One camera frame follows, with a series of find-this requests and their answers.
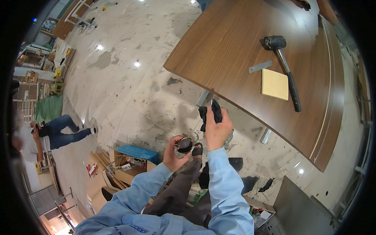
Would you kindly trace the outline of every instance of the mallet head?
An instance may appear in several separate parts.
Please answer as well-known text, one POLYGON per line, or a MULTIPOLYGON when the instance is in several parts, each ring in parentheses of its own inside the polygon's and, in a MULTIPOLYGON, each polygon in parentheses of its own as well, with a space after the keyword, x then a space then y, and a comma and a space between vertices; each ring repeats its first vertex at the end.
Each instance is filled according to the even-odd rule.
POLYGON ((269 50, 278 50, 286 47, 286 40, 283 36, 267 36, 264 37, 264 44, 269 50))

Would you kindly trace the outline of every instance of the printed logo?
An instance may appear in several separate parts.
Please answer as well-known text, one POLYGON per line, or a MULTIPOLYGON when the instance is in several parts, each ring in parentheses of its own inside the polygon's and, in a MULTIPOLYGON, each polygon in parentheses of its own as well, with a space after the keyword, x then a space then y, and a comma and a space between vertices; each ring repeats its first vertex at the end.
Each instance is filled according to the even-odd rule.
POLYGON ((149 232, 149 230, 146 230, 143 227, 140 227, 140 226, 137 226, 137 225, 134 225, 134 224, 130 225, 130 227, 136 229, 140 233, 148 233, 149 232))

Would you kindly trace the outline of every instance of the shirt sleeve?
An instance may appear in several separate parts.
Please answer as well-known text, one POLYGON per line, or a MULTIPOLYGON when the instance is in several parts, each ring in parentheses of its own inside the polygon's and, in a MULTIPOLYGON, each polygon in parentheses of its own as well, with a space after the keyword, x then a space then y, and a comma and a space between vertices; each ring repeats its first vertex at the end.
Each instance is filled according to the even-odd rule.
POLYGON ((224 148, 208 152, 209 192, 214 215, 208 228, 216 234, 254 234, 249 205, 241 195, 244 185, 230 165, 224 148))
POLYGON ((115 193, 99 213, 77 225, 74 234, 95 233, 105 227, 123 224, 122 217, 126 214, 140 214, 172 174, 160 163, 152 171, 136 175, 131 187, 115 193))

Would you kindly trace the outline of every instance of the green tarp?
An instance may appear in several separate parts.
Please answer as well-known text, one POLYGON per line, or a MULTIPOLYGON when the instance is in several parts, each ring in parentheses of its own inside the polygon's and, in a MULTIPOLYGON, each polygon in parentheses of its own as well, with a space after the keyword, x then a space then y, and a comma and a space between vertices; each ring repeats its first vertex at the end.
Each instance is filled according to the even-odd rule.
POLYGON ((35 110, 36 122, 49 122, 61 116, 63 108, 63 96, 50 96, 43 100, 37 100, 35 110))

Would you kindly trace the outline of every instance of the wooden table top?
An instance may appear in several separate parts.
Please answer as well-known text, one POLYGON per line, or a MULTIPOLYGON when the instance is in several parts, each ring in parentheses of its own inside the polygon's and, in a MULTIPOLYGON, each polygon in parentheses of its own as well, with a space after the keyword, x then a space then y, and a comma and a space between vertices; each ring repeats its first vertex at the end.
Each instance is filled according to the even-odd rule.
POLYGON ((324 171, 337 141, 344 104, 343 65, 333 27, 311 3, 305 11, 289 0, 213 0, 167 59, 166 70, 231 102, 264 123, 324 171), (282 35, 282 49, 298 89, 302 112, 289 100, 261 94, 261 71, 272 60, 265 36, 282 35))

